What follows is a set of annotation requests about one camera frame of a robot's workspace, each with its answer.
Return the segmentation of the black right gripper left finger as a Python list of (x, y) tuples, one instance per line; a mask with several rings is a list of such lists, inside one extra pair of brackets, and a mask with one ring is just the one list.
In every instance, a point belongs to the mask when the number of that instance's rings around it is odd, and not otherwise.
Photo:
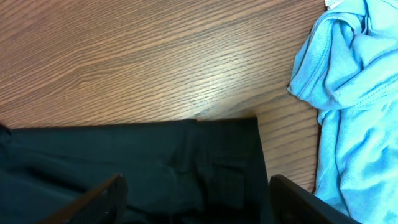
[(127, 182), (121, 174), (87, 191), (81, 197), (39, 221), (39, 224), (117, 224), (123, 222)]

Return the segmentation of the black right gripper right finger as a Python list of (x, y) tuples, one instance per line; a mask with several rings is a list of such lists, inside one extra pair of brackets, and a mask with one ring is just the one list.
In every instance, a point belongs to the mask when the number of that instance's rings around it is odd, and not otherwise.
[(277, 224), (359, 224), (283, 175), (271, 177), (269, 193)]

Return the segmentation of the black t-shirt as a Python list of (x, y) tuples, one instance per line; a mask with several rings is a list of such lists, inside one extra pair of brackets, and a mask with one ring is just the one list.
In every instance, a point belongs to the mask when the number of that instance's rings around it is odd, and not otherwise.
[(124, 223), (271, 223), (256, 118), (1, 128), (1, 222), (34, 223), (115, 174)]

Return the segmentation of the light blue t-shirt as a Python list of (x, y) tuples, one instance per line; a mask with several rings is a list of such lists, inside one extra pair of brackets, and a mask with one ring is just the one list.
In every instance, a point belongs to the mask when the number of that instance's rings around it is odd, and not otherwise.
[(295, 56), (288, 91), (318, 110), (315, 195), (360, 223), (396, 223), (397, 2), (325, 11)]

